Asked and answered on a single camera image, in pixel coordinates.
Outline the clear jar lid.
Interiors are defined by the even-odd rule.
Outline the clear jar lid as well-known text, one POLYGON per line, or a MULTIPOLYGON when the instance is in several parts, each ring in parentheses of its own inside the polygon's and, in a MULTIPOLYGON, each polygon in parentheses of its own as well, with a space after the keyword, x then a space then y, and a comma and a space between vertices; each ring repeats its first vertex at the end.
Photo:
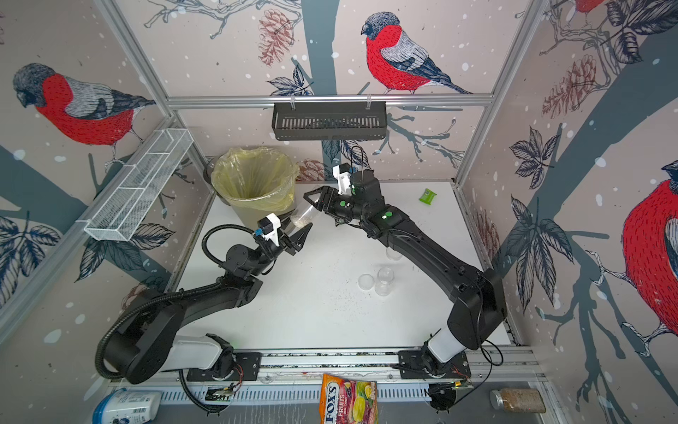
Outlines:
POLYGON ((395 251, 390 247, 386 249, 386 256, 391 261, 399 261, 403 257, 402 254, 400 254, 399 252, 395 251))
POLYGON ((375 286, 374 277, 370 274, 362 274, 358 277, 358 288, 362 291, 369 292, 375 286))

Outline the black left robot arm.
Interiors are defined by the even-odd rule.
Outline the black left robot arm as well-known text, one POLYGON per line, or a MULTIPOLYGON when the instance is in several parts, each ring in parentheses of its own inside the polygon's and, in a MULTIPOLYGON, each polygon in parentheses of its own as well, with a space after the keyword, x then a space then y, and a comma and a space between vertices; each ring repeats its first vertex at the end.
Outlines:
POLYGON ((266 275, 277 258, 300 252, 312 224, 288 235, 277 232, 278 242, 264 238, 263 229, 253 231, 239 224, 221 224, 210 229, 201 240, 201 249, 210 261, 224 270, 213 284, 174 293, 148 290, 142 293, 103 335, 95 352, 97 373, 109 380, 124 378, 138 384, 161 371, 174 345, 176 335, 185 326, 222 310, 251 303, 259 293, 266 275), (257 243, 256 249, 232 246, 223 260, 208 249, 209 238, 225 230, 243 231, 257 243))

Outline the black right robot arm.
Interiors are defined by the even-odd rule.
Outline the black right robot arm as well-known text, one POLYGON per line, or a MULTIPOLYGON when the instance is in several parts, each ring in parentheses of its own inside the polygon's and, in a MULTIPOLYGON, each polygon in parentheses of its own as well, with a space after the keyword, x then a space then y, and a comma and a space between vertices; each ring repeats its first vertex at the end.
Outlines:
POLYGON ((501 278, 450 254, 400 208, 386 203, 373 171, 352 173, 347 188, 323 185, 304 193, 304 199, 337 225, 356 221, 368 238, 409 259, 448 296, 453 303, 448 321, 424 345, 437 360, 479 349, 506 319, 501 278))

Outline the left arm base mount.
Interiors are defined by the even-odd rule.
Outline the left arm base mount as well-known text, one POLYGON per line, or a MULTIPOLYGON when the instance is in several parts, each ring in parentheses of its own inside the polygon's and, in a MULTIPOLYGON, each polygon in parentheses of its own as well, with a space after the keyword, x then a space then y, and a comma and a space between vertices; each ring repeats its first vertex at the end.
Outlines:
POLYGON ((254 382, 261 368, 262 353, 236 351, 222 337, 208 333, 206 338, 221 349, 219 356, 207 369, 187 369, 185 379, 189 382, 254 382))

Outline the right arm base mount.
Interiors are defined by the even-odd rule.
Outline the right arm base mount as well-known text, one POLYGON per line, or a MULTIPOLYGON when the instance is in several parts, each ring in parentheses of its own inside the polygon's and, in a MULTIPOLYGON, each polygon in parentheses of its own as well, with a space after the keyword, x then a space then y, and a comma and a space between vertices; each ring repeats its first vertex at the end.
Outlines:
POLYGON ((394 369, 402 379, 461 379, 471 378, 471 370, 465 352, 458 353, 447 362, 440 362, 425 349, 404 350, 397 353, 394 369))

